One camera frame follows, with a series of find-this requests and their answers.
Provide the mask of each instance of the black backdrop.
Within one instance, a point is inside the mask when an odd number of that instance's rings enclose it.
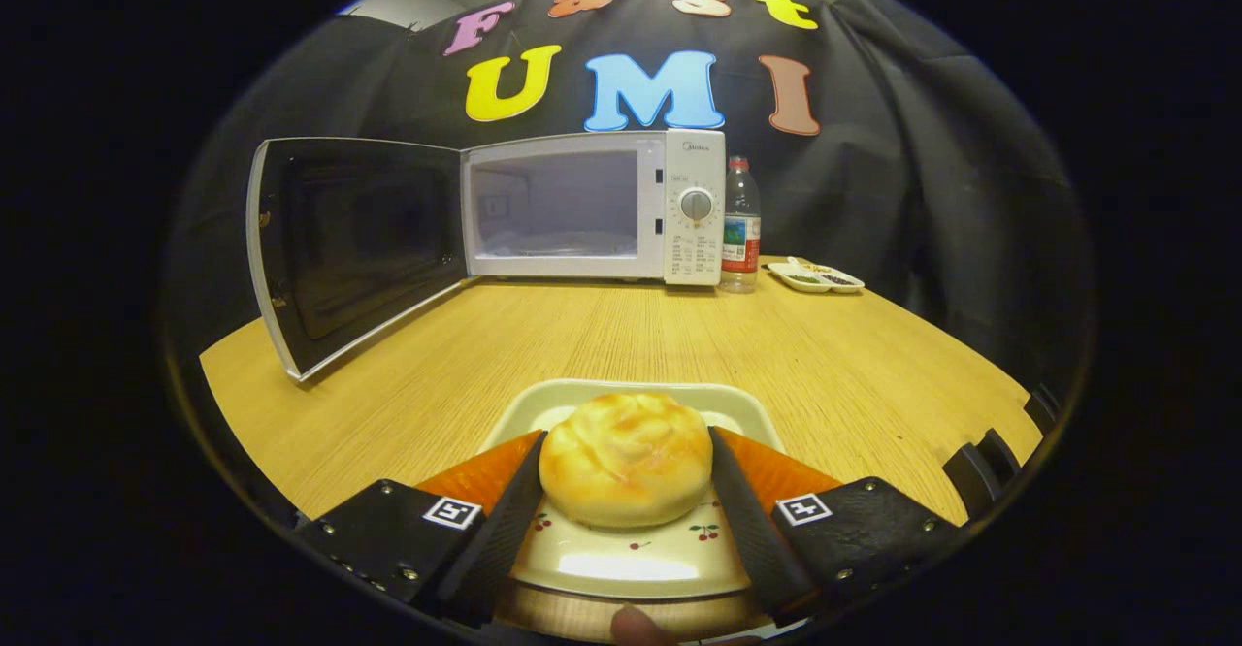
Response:
[[[242,209],[263,139],[460,149],[580,133],[594,102],[587,60],[625,53],[651,75],[672,52],[700,50],[717,57],[712,88],[729,150],[750,159],[759,181],[764,251],[840,267],[1027,389],[1068,391],[1093,293],[1073,191],[1022,104],[944,32],[894,0],[795,0],[820,22],[812,31],[777,22],[754,0],[728,0],[733,14],[723,19],[682,14],[671,0],[612,0],[560,19],[546,15],[553,0],[513,1],[481,43],[447,57],[456,19],[420,32],[333,19],[243,94],[190,174],[168,248],[170,303],[188,317],[174,333],[184,364],[258,316]],[[563,50],[539,103],[505,121],[466,116],[469,67],[510,57],[498,86],[505,97],[525,76],[519,55],[543,45]],[[811,67],[818,134],[769,124],[773,87],[759,55]],[[661,117],[652,127],[663,128]]]

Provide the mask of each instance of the bottle label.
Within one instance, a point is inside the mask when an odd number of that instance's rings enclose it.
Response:
[[[724,217],[720,268],[729,272],[759,270],[759,217]]]

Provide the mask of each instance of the wall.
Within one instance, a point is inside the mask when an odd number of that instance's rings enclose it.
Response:
[[[453,0],[358,0],[340,12],[366,15],[401,27],[424,30],[445,19],[465,11],[466,6]]]

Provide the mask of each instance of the microwave dial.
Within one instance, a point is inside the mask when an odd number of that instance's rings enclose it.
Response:
[[[683,191],[679,202],[682,214],[696,222],[712,216],[712,195],[702,188],[691,188]]]

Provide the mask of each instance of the microwave control panel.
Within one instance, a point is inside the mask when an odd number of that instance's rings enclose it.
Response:
[[[664,282],[719,284],[724,133],[669,129],[664,147]]]

